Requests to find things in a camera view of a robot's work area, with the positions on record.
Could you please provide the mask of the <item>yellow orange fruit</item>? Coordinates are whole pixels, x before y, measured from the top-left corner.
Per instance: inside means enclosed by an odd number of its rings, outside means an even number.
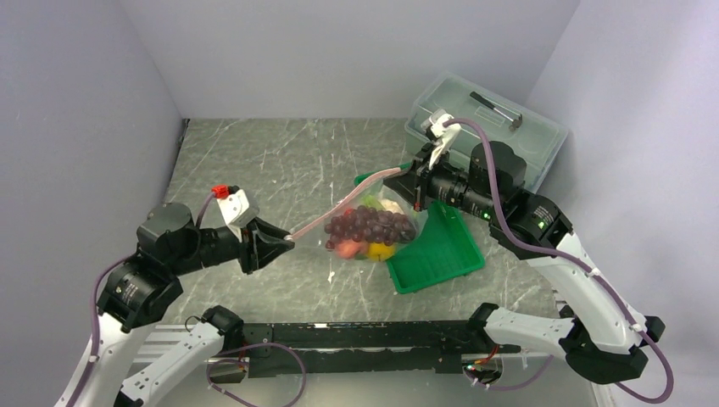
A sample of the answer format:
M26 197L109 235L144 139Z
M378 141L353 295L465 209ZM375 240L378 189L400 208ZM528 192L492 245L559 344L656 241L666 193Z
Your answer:
M397 245L387 245L385 243L370 243L367 247L365 256L371 261L384 262L391 259L397 252Z

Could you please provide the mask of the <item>purple grape bunch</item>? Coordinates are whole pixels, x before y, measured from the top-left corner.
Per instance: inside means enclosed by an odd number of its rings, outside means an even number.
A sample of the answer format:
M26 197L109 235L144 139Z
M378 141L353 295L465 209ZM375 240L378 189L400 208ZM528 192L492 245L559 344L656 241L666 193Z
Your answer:
M334 250L337 243L345 240L387 245L410 243L418 237L419 226L406 213L377 211L361 204L331 216L323 231L328 236L325 247Z

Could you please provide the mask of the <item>clear zip top bag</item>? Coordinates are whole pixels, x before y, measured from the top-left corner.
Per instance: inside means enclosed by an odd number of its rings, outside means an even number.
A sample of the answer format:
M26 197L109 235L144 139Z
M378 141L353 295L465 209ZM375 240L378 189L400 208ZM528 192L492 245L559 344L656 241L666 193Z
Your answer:
M344 199L290 234L296 248L325 249L339 259L386 262L421 235L428 214L388 183L401 167L367 176Z

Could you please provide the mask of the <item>pink peach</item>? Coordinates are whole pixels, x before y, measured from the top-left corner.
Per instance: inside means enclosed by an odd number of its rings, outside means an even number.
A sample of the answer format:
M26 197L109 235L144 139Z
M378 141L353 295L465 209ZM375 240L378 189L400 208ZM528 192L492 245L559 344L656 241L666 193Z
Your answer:
M355 242L345 240L335 245L334 254L341 259L356 259L365 257L369 244L367 242Z

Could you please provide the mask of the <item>pale green lidded storage box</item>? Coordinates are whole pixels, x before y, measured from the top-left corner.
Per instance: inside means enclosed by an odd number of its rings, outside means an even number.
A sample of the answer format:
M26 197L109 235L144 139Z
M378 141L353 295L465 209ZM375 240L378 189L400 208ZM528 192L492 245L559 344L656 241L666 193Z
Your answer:
M458 75L441 74L416 99L404 128L407 151L414 155L428 142L422 125L443 110L476 122L489 140L510 146L527 163L525 188L537 192L569 129Z

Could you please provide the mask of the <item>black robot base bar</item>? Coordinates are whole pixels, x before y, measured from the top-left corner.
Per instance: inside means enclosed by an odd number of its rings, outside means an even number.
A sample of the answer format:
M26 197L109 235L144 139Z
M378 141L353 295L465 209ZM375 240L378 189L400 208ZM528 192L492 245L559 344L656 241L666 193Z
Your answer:
M464 321L249 323L220 357L247 364L251 378L285 374L430 371L459 374L465 365L515 345L491 345Z

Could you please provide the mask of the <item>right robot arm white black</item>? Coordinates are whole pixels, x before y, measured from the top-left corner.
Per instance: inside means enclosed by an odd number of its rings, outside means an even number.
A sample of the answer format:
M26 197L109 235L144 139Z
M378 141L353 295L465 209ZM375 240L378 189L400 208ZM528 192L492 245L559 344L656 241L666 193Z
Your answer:
M639 378L649 361L645 349L657 350L664 322L635 310L606 281L560 208L525 188L526 167L502 142L476 145L467 169L429 142L407 171L416 207L438 201L484 219L491 236L541 274L571 311L547 318L484 303L469 319L468 343L478 352L494 345L537 350L597 384Z

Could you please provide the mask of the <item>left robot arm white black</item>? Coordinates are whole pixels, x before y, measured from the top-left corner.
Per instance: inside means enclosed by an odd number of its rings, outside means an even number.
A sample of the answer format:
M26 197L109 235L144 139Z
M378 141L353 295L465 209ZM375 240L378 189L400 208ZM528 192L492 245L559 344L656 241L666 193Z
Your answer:
M181 276L229 261L252 273L293 249L286 231L235 198L227 203L225 225L215 229L201 228L181 203L151 210L137 229L135 253L96 282L92 334L59 405L155 406L202 362L242 348L242 319L216 305L169 351L130 373L141 346L182 294Z

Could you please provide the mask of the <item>green plastic tray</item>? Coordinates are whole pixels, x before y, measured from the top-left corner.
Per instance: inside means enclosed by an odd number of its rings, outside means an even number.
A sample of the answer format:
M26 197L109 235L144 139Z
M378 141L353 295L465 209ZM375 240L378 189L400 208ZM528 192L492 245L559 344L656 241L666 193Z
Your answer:
M438 201L418 214L417 238L385 261L398 293L406 294L480 270L485 259L459 210Z

